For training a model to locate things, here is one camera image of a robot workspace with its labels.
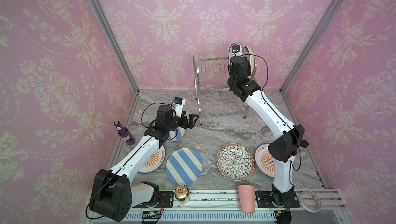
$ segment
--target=purple drink bottle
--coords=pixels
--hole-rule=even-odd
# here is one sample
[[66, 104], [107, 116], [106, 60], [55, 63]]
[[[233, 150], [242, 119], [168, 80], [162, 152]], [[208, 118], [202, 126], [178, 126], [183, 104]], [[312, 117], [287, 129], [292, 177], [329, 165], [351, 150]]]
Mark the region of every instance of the purple drink bottle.
[[118, 130], [118, 135], [121, 137], [123, 141], [129, 146], [135, 144], [135, 138], [131, 135], [128, 128], [121, 125], [119, 121], [114, 122], [114, 126], [116, 126]]

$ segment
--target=floral pattern plate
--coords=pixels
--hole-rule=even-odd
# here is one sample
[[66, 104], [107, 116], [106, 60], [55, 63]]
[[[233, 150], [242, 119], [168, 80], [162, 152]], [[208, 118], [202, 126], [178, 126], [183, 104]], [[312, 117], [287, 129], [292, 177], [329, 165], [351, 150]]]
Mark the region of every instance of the floral pattern plate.
[[217, 166], [225, 177], [240, 181], [248, 178], [253, 172], [254, 160], [244, 146], [231, 143], [219, 150]]
[[165, 160], [165, 147], [160, 147], [157, 152], [155, 152], [151, 157], [146, 161], [146, 163], [140, 168], [140, 173], [149, 173], [158, 169], [162, 165]]
[[255, 152], [254, 159], [256, 166], [260, 171], [264, 172], [265, 175], [274, 178], [275, 177], [275, 164], [274, 157], [268, 151], [268, 145], [265, 143], [260, 145]]

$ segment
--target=pink cup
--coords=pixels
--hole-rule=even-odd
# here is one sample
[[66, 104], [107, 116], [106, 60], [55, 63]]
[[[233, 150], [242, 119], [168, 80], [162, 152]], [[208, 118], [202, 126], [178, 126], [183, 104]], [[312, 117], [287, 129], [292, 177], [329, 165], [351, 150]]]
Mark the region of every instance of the pink cup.
[[240, 185], [238, 186], [238, 194], [242, 212], [254, 213], [256, 210], [256, 194], [254, 186]]

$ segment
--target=can lid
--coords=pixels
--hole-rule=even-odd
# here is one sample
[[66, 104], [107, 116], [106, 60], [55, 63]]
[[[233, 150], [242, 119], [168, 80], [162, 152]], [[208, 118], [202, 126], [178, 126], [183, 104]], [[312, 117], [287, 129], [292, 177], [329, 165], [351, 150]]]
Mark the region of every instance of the can lid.
[[188, 191], [187, 186], [179, 185], [175, 190], [175, 196], [178, 199], [183, 199], [187, 196]]

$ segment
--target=pink wallpaper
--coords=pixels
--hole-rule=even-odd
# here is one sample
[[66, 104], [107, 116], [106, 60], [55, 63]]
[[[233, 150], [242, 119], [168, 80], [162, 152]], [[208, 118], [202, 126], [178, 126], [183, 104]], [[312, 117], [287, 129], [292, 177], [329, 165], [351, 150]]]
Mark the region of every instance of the pink wallpaper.
[[80, 223], [133, 96], [87, 0], [0, 0], [0, 223]]
[[[140, 89], [193, 89], [192, 54], [225, 56], [234, 42], [267, 59], [266, 88], [279, 89], [329, 2], [100, 0]], [[265, 73], [259, 61], [261, 84]]]
[[396, 0], [344, 0], [286, 96], [355, 224], [396, 219]]

